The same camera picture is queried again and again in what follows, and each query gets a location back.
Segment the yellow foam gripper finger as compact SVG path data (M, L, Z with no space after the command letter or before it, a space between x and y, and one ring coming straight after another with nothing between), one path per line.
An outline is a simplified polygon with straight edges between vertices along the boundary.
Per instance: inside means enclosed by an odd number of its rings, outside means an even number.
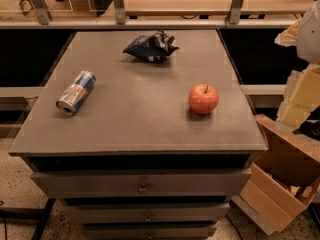
M309 64L301 72L293 70L287 79L277 121L299 128L320 106L320 65Z
M284 47L295 46L298 38L298 31L302 20L297 20L287 29L282 31L274 40L274 43Z

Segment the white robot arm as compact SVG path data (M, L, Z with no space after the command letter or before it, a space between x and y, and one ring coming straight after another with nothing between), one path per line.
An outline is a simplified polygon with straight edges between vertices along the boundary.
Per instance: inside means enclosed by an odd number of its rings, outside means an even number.
M301 72L291 72L277 113L279 123L297 129L320 106L320 0L274 42L295 46L297 56L309 63Z

